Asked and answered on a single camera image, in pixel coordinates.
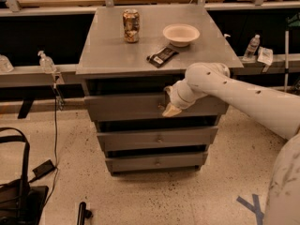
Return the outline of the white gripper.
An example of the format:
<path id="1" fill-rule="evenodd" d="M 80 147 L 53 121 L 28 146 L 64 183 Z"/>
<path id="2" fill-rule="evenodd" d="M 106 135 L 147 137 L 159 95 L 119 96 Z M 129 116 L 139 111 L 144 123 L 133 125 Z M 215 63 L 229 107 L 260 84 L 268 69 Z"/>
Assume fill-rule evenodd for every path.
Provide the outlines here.
<path id="1" fill-rule="evenodd" d="M 191 88 L 186 80 L 178 81 L 164 88 L 165 101 L 169 103 L 162 113 L 164 117 L 173 117 L 192 106 L 198 99 L 206 97 L 203 91 Z"/>

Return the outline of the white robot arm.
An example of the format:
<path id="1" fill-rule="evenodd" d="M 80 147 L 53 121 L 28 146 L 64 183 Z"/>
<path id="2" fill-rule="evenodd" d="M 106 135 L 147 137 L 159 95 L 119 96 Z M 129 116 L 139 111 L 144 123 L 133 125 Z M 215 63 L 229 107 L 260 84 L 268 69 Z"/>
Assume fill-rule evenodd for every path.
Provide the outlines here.
<path id="1" fill-rule="evenodd" d="M 263 225 L 300 225 L 300 97 L 230 77 L 221 63 L 195 63 L 185 78 L 165 88 L 163 115 L 172 117 L 206 96 L 250 116 L 287 141 L 272 171 Z"/>

